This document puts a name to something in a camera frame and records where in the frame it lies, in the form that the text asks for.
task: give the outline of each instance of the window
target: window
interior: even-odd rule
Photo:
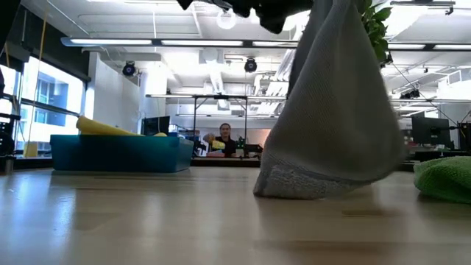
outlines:
[[[0,99],[0,113],[11,114],[12,102],[9,102],[6,99]],[[0,122],[10,122],[10,119],[0,118]]]
[[[80,113],[84,88],[80,79],[31,57],[24,64],[21,97],[35,103],[21,104],[17,151],[24,150],[25,142],[30,141],[38,143],[38,155],[50,155],[51,135],[78,134],[77,117],[67,112]]]
[[[75,126],[78,119],[76,116],[44,110],[39,107],[35,107],[35,114],[30,115],[32,106],[29,105],[21,106],[21,112],[20,129],[16,138],[17,150],[23,150],[24,142],[30,140],[38,143],[39,151],[49,151],[51,135],[76,135],[79,133]]]
[[[25,63],[22,92],[25,99],[80,113],[84,90],[84,83],[80,79],[45,62],[39,63],[39,60],[31,57]]]
[[[21,74],[6,66],[0,66],[0,68],[5,78],[5,89],[3,92],[9,95],[15,94],[20,84]]]

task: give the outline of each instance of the plant leaf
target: plant leaf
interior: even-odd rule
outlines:
[[[373,49],[375,50],[376,58],[379,62],[383,62],[384,60],[386,60],[386,53],[383,50],[383,47],[381,47],[381,45],[374,45]]]
[[[380,39],[380,40],[378,41],[378,45],[383,49],[383,52],[386,52],[386,50],[388,49],[388,42],[387,42],[387,40]]]
[[[387,28],[384,26],[383,22],[377,22],[377,25],[381,36],[384,37],[386,35]]]
[[[391,15],[392,7],[385,7],[382,10],[377,11],[373,16],[372,19],[376,21],[385,21]]]
[[[366,21],[369,21],[370,19],[372,19],[373,15],[375,14],[375,11],[372,10],[372,9],[368,9],[365,11],[365,13],[363,14],[363,17],[365,18]]]
[[[372,0],[363,0],[358,6],[358,12],[363,15],[372,5]]]

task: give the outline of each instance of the yellow cord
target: yellow cord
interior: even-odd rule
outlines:
[[[8,45],[5,43],[5,57],[7,58],[7,67],[10,67],[10,56],[8,56]]]
[[[46,35],[46,26],[47,26],[47,17],[49,15],[49,6],[44,10],[44,20],[43,20],[43,32],[41,34],[41,44],[39,48],[39,62],[38,62],[38,75],[36,76],[36,88],[35,88],[35,97],[33,98],[32,101],[32,113],[31,113],[31,121],[29,122],[29,133],[28,133],[28,143],[26,147],[30,145],[30,139],[31,139],[31,129],[32,129],[32,120],[33,116],[35,114],[35,108],[36,108],[36,96],[38,96],[38,82],[39,82],[39,68],[41,61],[43,59],[43,50],[44,50],[44,38]],[[28,152],[25,152],[26,150],[23,151],[25,157],[29,157]]]

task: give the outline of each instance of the yellow object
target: yellow object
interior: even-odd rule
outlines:
[[[213,149],[224,149],[226,148],[226,145],[220,141],[213,141]]]
[[[80,116],[77,121],[77,129],[79,129],[84,135],[134,135],[143,136],[137,133],[128,132],[123,129],[115,128],[110,125],[103,124],[101,122],[92,121]]]
[[[24,158],[36,158],[38,156],[38,143],[37,142],[26,142],[23,149]]]

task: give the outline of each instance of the desk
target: desk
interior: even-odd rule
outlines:
[[[471,264],[471,206],[412,174],[296,201],[253,197],[258,173],[0,177],[0,264]]]
[[[468,156],[470,155],[468,152],[465,151],[427,151],[427,152],[415,152],[413,160],[418,160],[420,162],[429,161],[438,158],[450,158],[455,156]]]

